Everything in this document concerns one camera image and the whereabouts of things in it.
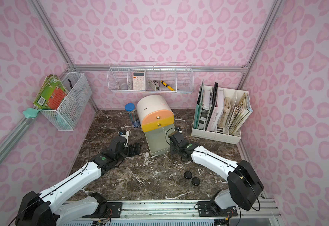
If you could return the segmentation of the orange top drawer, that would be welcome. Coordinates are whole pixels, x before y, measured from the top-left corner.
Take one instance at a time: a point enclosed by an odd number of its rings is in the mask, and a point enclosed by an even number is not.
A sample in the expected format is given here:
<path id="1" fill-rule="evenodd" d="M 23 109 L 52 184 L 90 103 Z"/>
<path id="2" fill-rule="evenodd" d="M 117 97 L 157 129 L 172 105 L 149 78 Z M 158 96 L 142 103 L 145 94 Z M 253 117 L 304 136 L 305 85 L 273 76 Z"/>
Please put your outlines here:
<path id="1" fill-rule="evenodd" d="M 169 125 L 174 123 L 174 113 L 168 109 L 152 111 L 149 108 L 145 109 L 142 113 L 142 125 L 150 123 L 159 123 L 161 125 Z"/>

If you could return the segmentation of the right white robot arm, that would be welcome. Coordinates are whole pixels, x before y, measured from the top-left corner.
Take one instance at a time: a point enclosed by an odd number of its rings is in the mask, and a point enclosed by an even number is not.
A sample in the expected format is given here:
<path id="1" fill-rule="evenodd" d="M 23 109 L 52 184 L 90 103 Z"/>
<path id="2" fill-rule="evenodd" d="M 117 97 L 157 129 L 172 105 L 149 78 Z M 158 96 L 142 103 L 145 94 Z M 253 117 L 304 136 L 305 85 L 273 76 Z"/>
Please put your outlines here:
<path id="1" fill-rule="evenodd" d="M 171 153 L 178 154 L 184 161 L 208 168 L 228 183 L 229 188 L 213 198 L 218 208 L 225 210 L 236 205 L 246 211 L 253 208 L 264 186 L 249 162 L 235 162 L 221 157 L 196 142 L 188 141 L 178 130 L 167 137 Z"/>

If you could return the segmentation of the white round drawer cabinet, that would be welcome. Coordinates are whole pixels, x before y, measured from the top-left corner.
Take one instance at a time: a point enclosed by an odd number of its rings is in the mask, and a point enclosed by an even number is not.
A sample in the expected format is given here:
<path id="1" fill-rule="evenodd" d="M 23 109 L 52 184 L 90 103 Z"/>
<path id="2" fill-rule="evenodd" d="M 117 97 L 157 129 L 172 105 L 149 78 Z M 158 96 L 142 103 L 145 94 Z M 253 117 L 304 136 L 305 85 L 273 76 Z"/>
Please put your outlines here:
<path id="1" fill-rule="evenodd" d="M 161 95 L 146 96 L 146 97 L 142 98 L 136 106 L 140 124 L 143 119 L 142 113 L 147 108 L 149 108 L 152 111 L 162 110 L 162 109 L 171 110 L 171 108 L 169 107 L 169 105 L 167 104 L 167 102 L 163 96 L 161 96 Z"/>

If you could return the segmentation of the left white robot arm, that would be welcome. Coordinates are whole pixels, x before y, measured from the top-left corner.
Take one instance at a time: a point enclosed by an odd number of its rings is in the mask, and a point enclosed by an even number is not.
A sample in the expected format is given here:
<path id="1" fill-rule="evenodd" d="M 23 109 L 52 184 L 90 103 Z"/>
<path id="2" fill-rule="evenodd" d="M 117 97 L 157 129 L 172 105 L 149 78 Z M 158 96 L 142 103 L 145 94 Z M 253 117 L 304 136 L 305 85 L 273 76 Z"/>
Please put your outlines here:
<path id="1" fill-rule="evenodd" d="M 139 143 L 129 144 L 127 134 L 114 137 L 109 147 L 102 149 L 61 182 L 39 193 L 27 193 L 12 223 L 16 226 L 62 226 L 81 217 L 110 217 L 107 199 L 99 193 L 92 193 L 70 204 L 66 201 L 87 184 L 114 169 L 125 158 L 139 155 L 141 148 Z"/>

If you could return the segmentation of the yellow drawer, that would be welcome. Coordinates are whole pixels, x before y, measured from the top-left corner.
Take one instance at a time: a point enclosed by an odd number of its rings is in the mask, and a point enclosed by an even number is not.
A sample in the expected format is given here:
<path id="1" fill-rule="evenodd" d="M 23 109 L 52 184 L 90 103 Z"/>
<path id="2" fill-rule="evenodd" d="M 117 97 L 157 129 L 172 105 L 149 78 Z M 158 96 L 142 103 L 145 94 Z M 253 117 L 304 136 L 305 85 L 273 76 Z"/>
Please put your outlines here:
<path id="1" fill-rule="evenodd" d="M 165 126 L 169 126 L 174 124 L 174 116 L 169 116 L 169 117 L 160 117 L 159 119 L 154 116 L 154 117 L 146 117 L 142 121 L 142 131 L 143 132 L 149 132 L 149 131 L 154 131 L 159 128 L 163 128 Z"/>

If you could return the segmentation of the grey bottom drawer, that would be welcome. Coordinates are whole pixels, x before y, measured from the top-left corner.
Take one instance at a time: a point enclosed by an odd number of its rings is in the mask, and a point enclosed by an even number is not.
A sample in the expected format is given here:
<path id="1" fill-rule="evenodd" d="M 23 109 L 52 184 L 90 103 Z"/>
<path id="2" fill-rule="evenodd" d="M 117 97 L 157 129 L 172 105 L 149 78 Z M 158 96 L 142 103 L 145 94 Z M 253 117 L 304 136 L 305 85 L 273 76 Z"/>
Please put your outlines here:
<path id="1" fill-rule="evenodd" d="M 145 132 L 150 154 L 153 156 L 166 154 L 170 151 L 170 144 L 168 134 L 174 132 L 174 125 L 155 129 L 153 131 Z"/>

